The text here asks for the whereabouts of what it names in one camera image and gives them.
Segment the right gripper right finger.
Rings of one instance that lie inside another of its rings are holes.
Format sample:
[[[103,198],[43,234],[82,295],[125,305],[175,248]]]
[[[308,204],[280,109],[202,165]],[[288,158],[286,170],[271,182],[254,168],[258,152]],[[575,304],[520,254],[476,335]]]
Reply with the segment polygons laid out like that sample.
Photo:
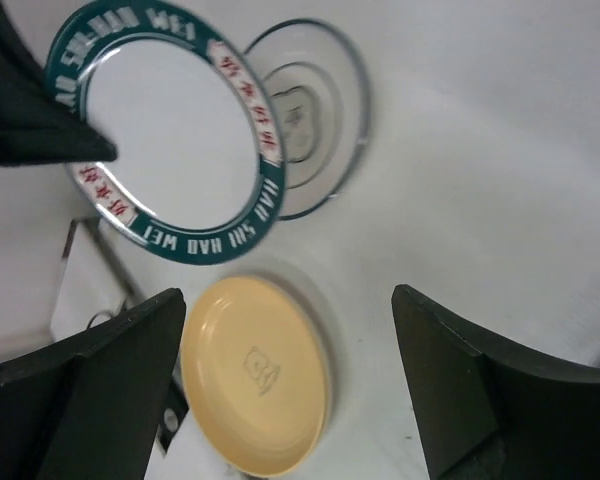
[[[600,479],[600,368],[533,350],[408,285],[392,295],[432,479]]]

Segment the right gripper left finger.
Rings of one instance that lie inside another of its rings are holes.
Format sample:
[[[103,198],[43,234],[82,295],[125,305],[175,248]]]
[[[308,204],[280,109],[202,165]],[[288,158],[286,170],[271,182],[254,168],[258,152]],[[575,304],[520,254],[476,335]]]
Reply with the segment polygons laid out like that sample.
[[[186,304],[169,288],[0,363],[0,479],[141,479]]]

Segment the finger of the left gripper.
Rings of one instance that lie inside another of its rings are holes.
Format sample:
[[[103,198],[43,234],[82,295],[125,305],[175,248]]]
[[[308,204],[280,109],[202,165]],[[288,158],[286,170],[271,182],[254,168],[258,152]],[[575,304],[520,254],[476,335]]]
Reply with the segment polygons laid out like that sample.
[[[0,167],[116,158],[113,143],[45,92],[43,70],[0,2]]]

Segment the tan rimmed patterned plate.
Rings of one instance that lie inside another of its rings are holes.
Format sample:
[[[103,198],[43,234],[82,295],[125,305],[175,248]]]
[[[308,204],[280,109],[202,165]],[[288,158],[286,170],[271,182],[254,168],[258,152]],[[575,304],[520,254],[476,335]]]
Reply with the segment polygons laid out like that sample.
[[[262,277],[225,277],[201,294],[185,322],[180,369],[202,433],[246,474],[293,471],[329,423],[331,368],[314,320]]]

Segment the green rimmed lettered plate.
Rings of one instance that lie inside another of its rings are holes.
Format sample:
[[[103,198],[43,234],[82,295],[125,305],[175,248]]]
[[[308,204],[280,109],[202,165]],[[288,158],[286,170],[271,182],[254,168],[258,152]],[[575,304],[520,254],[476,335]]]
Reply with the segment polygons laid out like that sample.
[[[252,250],[284,203],[285,147],[263,82],[237,48],[166,1],[92,1],[47,57],[45,86],[110,140],[112,162],[69,175],[151,254],[217,265]]]

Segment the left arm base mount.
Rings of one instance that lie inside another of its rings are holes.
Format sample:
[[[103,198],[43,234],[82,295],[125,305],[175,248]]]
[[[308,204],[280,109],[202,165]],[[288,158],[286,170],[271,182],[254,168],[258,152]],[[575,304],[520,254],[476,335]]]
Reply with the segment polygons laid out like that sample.
[[[167,453],[179,431],[188,410],[188,403],[181,387],[175,381],[171,381],[157,431],[157,443],[164,454]]]

